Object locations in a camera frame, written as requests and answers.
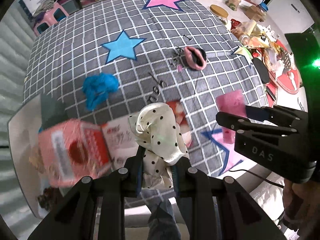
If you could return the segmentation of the leopard print fuzzy hat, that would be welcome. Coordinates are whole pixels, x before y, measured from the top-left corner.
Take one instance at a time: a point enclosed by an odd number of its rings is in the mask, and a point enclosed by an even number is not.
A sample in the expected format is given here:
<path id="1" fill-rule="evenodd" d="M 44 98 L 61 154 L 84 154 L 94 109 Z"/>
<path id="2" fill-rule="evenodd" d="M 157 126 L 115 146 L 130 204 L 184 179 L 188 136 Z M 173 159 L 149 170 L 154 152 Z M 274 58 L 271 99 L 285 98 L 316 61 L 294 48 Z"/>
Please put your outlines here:
<path id="1" fill-rule="evenodd" d="M 50 212 L 63 199 L 58 188 L 47 187 L 43 190 L 43 194 L 37 196 L 39 206 Z"/>

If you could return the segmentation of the white polka dot cloth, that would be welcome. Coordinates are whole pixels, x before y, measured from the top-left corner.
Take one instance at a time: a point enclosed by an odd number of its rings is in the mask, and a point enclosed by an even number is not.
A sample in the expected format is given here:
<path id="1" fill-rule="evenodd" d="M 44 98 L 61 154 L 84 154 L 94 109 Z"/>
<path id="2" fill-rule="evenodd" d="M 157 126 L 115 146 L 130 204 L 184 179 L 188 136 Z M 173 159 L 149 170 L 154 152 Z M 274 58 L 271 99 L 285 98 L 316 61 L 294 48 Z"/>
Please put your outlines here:
<path id="1" fill-rule="evenodd" d="M 135 142 L 145 148 L 142 188 L 173 188 L 171 167 L 189 157 L 191 128 L 183 106 L 177 102 L 157 102 L 128 117 Z"/>

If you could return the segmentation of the pink black knit hat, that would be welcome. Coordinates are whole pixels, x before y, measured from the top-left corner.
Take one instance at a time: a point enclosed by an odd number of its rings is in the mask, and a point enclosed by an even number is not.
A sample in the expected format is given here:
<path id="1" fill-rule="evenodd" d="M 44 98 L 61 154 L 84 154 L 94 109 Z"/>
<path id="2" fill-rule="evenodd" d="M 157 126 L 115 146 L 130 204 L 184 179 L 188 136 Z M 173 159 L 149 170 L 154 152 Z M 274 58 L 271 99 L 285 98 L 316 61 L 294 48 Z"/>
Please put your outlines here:
<path id="1" fill-rule="evenodd" d="M 191 69 L 201 71 L 206 68 L 207 54 L 203 49 L 187 46 L 184 48 L 184 55 Z"/>

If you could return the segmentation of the blue cloth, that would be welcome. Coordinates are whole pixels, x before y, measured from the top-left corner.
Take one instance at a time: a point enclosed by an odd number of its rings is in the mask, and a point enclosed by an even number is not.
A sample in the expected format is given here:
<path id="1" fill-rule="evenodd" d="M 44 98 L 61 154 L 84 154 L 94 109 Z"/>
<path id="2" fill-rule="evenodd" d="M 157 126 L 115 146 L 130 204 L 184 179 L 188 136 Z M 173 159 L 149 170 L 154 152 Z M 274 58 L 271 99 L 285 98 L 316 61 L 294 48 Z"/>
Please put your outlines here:
<path id="1" fill-rule="evenodd" d="M 86 96 L 86 108 L 94 111 L 108 99 L 110 93 L 115 93 L 118 88 L 118 79 L 112 74 L 100 73 L 86 77 L 82 87 Z"/>

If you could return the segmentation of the pink cardboard snack box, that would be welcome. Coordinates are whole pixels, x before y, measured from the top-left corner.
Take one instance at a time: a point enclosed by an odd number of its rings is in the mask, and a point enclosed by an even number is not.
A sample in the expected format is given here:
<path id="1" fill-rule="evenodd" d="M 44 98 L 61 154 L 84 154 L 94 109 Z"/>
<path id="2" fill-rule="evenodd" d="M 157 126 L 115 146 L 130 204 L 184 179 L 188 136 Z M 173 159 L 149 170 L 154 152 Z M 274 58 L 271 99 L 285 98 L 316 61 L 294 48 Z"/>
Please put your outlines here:
<path id="1" fill-rule="evenodd" d="M 72 187 L 85 176 L 100 178 L 123 167 L 137 149 L 126 118 L 101 126 L 70 119 L 39 133 L 44 173 L 52 187 Z"/>

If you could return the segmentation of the pale green curtain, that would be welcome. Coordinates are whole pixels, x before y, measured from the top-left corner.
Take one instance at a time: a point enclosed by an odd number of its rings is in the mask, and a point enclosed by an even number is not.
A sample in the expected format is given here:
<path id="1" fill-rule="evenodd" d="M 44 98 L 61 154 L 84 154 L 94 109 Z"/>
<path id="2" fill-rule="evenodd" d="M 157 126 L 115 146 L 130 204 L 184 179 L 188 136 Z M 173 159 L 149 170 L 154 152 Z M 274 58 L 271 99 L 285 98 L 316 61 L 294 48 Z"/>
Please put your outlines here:
<path id="1" fill-rule="evenodd" d="M 35 35 L 11 7 L 1 19 L 1 219 L 17 239 L 37 224 L 20 189 L 9 150 L 7 123 L 23 101 L 23 83 Z"/>

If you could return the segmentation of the white fabric storage box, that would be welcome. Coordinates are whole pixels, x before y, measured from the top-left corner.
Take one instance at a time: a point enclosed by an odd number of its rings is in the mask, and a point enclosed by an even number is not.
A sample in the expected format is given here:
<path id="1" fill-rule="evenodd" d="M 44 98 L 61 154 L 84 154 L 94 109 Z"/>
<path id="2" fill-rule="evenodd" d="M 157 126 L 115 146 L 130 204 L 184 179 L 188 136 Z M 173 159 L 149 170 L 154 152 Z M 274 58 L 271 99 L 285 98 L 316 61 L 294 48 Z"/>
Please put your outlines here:
<path id="1" fill-rule="evenodd" d="M 39 94 L 26 101 L 8 121 L 9 146 L 20 189 L 33 215 L 42 219 L 47 211 L 37 197 L 49 187 L 48 178 L 29 158 L 38 146 L 38 134 L 68 119 L 65 104 L 49 95 Z"/>

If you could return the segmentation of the round wooden lid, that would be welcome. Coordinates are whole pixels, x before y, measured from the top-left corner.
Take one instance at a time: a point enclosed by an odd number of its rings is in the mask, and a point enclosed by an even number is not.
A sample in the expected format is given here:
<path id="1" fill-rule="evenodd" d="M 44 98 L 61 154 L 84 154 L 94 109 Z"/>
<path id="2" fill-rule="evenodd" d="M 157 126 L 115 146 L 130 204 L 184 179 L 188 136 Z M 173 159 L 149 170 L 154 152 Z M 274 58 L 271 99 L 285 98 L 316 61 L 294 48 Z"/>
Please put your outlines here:
<path id="1" fill-rule="evenodd" d="M 228 17 L 228 12 L 225 9 L 223 9 L 222 7 L 217 6 L 215 4 L 210 5 L 210 11 L 218 17 L 221 17 L 221 18 Z"/>

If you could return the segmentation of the grey checkered star rug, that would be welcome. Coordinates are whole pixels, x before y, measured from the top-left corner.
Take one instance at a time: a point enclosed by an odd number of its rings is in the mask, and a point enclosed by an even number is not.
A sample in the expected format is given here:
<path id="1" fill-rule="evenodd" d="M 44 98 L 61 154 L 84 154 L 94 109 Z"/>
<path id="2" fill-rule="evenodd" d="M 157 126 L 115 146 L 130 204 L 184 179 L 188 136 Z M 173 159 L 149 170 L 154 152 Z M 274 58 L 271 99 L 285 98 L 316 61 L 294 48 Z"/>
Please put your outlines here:
<path id="1" fill-rule="evenodd" d="M 63 101 L 70 117 L 103 124 L 141 110 L 162 80 L 159 101 L 179 100 L 184 107 L 191 164 L 215 177 L 225 153 L 203 135 L 217 128 L 215 99 L 240 89 L 246 104 L 266 106 L 263 84 L 246 58 L 235 54 L 236 37 L 198 1 L 181 0 L 178 9 L 146 3 L 98 2 L 47 29 L 31 50 L 23 98 L 47 94 Z M 206 68 L 188 66 L 187 46 L 206 52 Z M 100 73 L 115 76 L 119 88 L 89 111 L 83 83 Z"/>

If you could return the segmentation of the pink plastic stool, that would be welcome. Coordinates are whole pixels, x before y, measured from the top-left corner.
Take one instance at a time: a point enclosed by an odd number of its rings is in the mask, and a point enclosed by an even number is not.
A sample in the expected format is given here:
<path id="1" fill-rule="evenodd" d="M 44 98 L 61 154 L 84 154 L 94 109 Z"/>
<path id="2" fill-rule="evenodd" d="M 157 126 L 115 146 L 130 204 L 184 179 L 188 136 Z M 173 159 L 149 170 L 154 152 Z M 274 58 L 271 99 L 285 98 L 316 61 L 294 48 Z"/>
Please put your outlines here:
<path id="1" fill-rule="evenodd" d="M 46 10 L 45 12 L 41 12 L 36 16 L 35 25 L 33 28 L 35 35 L 39 36 L 49 27 L 57 24 L 68 16 L 68 12 L 58 2 L 54 2 L 50 9 Z"/>

